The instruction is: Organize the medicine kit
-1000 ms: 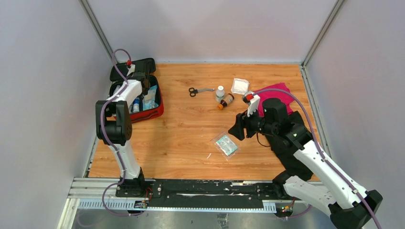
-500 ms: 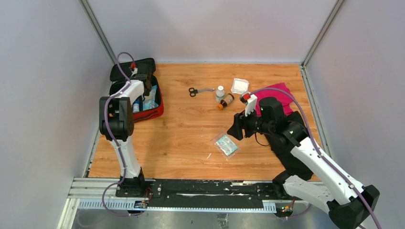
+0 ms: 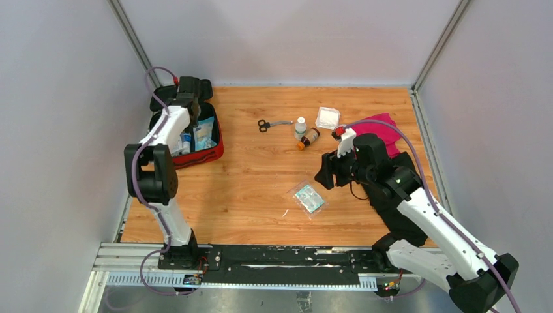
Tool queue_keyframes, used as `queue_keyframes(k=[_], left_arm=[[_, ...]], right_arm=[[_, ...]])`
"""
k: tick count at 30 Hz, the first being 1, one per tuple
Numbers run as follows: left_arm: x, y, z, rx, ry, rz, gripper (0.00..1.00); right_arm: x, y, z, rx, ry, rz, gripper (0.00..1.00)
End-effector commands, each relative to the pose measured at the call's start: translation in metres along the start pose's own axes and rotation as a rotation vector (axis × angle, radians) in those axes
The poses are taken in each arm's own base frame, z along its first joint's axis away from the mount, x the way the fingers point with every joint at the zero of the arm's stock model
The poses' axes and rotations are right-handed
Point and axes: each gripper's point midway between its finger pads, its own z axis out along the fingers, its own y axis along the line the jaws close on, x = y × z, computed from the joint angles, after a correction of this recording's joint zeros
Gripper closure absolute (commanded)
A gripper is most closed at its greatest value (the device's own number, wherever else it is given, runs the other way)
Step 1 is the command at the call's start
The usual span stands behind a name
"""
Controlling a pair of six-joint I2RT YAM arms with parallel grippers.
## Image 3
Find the blue plaster pack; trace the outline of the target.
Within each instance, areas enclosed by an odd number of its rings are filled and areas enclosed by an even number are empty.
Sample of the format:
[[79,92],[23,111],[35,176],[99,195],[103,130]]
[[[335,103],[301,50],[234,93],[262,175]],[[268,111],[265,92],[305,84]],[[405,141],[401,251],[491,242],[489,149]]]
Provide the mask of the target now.
[[213,125],[215,118],[201,120],[194,128],[194,150],[201,151],[214,147],[217,143],[213,139]]

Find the white blue small bottle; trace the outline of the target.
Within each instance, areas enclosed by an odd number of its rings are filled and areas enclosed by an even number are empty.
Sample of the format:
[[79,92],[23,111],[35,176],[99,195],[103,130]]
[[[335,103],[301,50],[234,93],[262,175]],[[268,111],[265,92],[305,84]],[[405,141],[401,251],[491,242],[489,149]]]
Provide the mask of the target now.
[[188,154],[191,150],[191,135],[188,133],[184,133],[181,135],[181,154]]

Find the white gauze pack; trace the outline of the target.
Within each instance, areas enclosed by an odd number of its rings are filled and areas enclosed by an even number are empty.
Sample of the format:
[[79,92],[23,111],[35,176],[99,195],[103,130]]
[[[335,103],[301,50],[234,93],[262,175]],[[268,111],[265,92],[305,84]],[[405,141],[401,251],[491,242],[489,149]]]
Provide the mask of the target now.
[[340,111],[334,108],[320,106],[315,125],[318,128],[334,130],[340,124]]

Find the black handled scissors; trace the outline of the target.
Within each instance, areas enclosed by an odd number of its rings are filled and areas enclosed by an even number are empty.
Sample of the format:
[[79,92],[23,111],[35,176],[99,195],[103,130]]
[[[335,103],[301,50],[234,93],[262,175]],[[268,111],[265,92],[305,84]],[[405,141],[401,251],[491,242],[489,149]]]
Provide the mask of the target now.
[[258,129],[261,133],[267,132],[269,128],[275,127],[278,125],[292,125],[293,121],[273,121],[269,122],[265,119],[260,119],[258,121]]

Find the teal topped blister bag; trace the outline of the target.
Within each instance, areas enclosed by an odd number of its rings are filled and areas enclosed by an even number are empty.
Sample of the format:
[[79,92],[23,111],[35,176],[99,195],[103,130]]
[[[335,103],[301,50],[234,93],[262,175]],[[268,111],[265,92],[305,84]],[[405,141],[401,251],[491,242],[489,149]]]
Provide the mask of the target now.
[[172,145],[170,149],[171,156],[174,157],[175,155],[180,155],[183,148],[183,143],[181,140],[177,140],[177,142]]

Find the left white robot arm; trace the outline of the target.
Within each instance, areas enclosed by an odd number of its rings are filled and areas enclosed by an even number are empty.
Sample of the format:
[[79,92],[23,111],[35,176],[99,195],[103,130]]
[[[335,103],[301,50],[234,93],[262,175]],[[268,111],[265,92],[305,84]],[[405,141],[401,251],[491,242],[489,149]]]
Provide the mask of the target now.
[[154,214],[164,236],[161,269],[193,269],[200,260],[194,232],[175,199],[179,180],[171,153],[182,131],[197,125],[200,95],[200,79],[178,78],[174,96],[160,101],[162,108],[149,133],[124,149],[128,192]]

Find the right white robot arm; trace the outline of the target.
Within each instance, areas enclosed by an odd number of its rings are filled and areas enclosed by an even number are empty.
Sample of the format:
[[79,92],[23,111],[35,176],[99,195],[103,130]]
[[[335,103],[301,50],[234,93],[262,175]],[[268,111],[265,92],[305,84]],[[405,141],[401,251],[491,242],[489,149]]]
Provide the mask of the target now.
[[389,228],[372,246],[377,270],[418,275],[463,312],[490,312],[510,294],[518,261],[497,254],[457,222],[427,189],[409,154],[390,157],[377,135],[353,137],[346,153],[323,154],[315,180],[326,189],[363,186]]

